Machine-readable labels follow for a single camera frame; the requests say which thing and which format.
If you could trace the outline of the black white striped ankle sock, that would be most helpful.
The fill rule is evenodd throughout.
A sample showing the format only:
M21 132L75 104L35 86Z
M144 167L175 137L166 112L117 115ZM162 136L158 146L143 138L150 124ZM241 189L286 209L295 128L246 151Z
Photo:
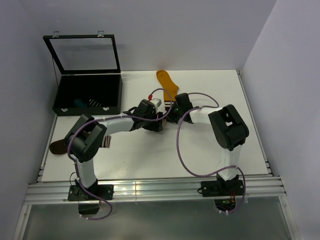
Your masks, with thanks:
M100 107L102 107L102 104L98 100L89 99L88 106L90 108L100 108Z

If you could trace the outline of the teal sock with red heel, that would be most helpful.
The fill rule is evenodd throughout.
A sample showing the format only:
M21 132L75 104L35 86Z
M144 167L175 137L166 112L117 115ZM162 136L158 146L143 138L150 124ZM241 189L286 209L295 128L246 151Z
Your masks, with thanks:
M87 108L89 107L89 101L83 98L77 98L73 101L73 104L76 108Z

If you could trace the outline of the beige red reindeer sock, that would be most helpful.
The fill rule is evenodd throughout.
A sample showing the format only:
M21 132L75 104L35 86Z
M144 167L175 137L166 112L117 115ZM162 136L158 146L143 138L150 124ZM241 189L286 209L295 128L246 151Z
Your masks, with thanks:
M167 123L167 120L166 120L166 119L162 119L162 120L161 120L161 129L162 129L162 131L165 129L166 123Z

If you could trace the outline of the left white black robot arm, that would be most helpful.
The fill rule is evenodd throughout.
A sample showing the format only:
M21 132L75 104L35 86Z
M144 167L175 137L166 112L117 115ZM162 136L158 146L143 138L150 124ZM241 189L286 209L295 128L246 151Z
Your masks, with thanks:
M67 200L92 201L111 200L114 186L100 185L94 171L94 157L102 147L104 138L121 132L131 132L143 128L160 132L163 130L162 112L158 111L162 101L158 98L143 99L137 107L119 115L94 118L81 115L64 138L67 154L75 163L76 179L70 186Z

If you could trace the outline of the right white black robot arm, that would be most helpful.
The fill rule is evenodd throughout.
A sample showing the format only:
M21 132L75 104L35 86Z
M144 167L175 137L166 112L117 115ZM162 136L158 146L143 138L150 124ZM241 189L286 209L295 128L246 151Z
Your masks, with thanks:
M239 168L240 152L249 137L249 128L236 110L228 104L220 107L193 106L188 93L175 96L170 120L182 127L184 122L189 124L206 124L212 127L214 137L220 146L221 155L217 170L203 177L216 176L215 180L205 180L197 190L203 197L227 197L232 200L246 193L246 180Z

